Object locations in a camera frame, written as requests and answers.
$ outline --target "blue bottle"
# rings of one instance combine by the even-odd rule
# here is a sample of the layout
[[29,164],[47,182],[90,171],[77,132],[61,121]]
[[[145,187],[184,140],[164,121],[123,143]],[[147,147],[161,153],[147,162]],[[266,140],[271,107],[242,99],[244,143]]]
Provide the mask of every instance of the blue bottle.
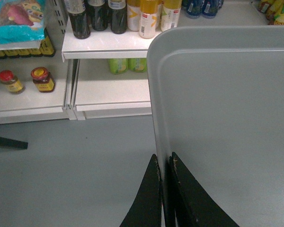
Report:
[[189,18],[198,18],[201,15],[202,0],[188,0],[186,6],[186,16]]
[[217,15],[219,0],[205,0],[202,6],[202,15],[205,18],[214,18]]

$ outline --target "yellow bottle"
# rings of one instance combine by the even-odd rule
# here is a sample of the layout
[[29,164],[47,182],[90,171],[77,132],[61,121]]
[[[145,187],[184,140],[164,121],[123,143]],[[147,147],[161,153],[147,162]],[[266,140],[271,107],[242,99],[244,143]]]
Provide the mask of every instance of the yellow bottle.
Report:
[[178,26],[182,0],[165,0],[161,14],[162,32]]
[[132,31],[139,31],[140,0],[127,1],[127,26]]
[[150,39],[156,34],[158,0],[141,0],[139,35]]

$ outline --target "blue packaging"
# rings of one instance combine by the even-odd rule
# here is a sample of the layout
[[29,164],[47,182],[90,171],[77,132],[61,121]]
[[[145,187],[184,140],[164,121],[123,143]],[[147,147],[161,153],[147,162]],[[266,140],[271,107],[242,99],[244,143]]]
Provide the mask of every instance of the blue packaging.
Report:
[[0,44],[44,39],[45,0],[0,0]]

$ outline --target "gray plastic board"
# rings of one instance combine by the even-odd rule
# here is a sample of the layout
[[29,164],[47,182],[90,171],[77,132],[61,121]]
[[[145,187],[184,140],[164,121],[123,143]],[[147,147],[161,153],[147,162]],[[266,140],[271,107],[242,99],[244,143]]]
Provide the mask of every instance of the gray plastic board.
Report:
[[175,28],[147,58],[160,167],[175,151],[240,226],[284,226],[284,26]]

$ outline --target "glass jar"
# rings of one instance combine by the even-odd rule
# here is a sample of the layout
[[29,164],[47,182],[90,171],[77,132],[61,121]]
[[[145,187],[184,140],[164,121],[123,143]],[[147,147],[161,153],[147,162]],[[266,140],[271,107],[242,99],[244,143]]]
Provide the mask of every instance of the glass jar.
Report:
[[25,90],[25,87],[21,84],[18,77],[10,70],[0,72],[0,81],[12,94],[20,94]]
[[52,92],[55,88],[55,81],[51,73],[45,67],[37,67],[32,70],[33,83],[42,93]]

